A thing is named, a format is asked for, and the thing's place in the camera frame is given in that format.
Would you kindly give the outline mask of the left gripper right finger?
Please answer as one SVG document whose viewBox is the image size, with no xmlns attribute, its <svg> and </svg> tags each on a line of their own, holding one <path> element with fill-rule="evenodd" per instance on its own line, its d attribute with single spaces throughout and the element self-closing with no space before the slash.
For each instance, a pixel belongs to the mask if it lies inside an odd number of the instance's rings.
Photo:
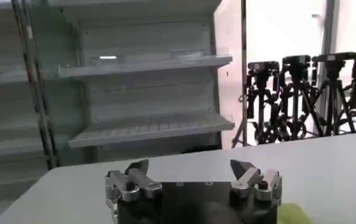
<svg viewBox="0 0 356 224">
<path fill-rule="evenodd" d="M 268 169 L 266 172 L 248 161 L 230 160 L 230 166 L 235 176 L 231 182 L 231 190 L 239 198 L 253 195 L 258 201 L 281 200 L 282 175 L 278 170 Z"/>
</svg>

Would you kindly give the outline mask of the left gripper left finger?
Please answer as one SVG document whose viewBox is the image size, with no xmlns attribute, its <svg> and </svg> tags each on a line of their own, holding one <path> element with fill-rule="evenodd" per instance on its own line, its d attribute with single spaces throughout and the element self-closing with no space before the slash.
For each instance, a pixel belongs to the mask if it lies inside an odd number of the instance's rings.
<svg viewBox="0 0 356 224">
<path fill-rule="evenodd" d="M 141 198 L 153 200 L 162 194 L 162 183 L 148 175 L 149 160 L 131 163 L 125 172 L 111 170 L 105 175 L 106 205 L 113 210 L 119 201 L 136 203 Z"/>
</svg>

